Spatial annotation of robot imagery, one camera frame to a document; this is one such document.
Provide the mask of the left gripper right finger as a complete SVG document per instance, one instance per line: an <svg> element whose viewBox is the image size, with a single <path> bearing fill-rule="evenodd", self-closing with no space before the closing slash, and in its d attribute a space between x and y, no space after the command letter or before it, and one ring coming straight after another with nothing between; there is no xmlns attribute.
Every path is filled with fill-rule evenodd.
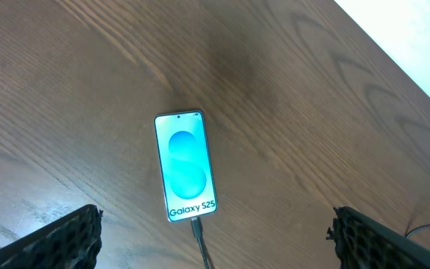
<svg viewBox="0 0 430 269"><path fill-rule="evenodd" d="M430 269L430 250L348 206L334 212L326 238L343 269Z"/></svg>

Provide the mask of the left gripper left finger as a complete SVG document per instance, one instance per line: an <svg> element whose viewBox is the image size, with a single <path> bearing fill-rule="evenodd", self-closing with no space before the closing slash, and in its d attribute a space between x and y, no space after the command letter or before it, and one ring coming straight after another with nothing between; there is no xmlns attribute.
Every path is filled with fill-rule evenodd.
<svg viewBox="0 0 430 269"><path fill-rule="evenodd" d="M0 249L0 269L94 269L103 211L85 205Z"/></svg>

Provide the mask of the teal screen smartphone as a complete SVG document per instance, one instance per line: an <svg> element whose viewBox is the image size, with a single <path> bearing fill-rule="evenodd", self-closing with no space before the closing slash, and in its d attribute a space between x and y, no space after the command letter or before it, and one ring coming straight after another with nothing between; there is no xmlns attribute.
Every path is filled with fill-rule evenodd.
<svg viewBox="0 0 430 269"><path fill-rule="evenodd" d="M154 127L168 221L214 213L218 201L203 113L159 114Z"/></svg>

